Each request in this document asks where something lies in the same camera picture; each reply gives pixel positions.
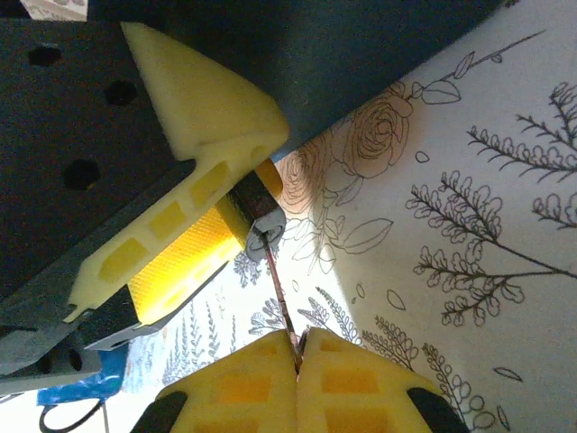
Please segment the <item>hexagonal hole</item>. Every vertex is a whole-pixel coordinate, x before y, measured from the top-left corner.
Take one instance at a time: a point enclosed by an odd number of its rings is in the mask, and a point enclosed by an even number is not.
[[[106,102],[111,106],[127,106],[138,96],[136,86],[118,79],[105,89]]]
[[[91,160],[75,160],[62,172],[64,185],[76,191],[88,191],[100,179],[98,164]]]
[[[41,46],[28,51],[28,61],[34,66],[51,66],[62,59],[62,52],[56,47]]]

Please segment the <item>floral wallpaper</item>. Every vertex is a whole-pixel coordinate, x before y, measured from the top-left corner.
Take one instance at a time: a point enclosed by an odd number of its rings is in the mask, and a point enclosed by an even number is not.
[[[574,431],[577,3],[504,6],[279,161],[275,257],[298,332],[430,378],[470,431]],[[133,341],[124,388],[280,328],[267,265],[241,254]]]

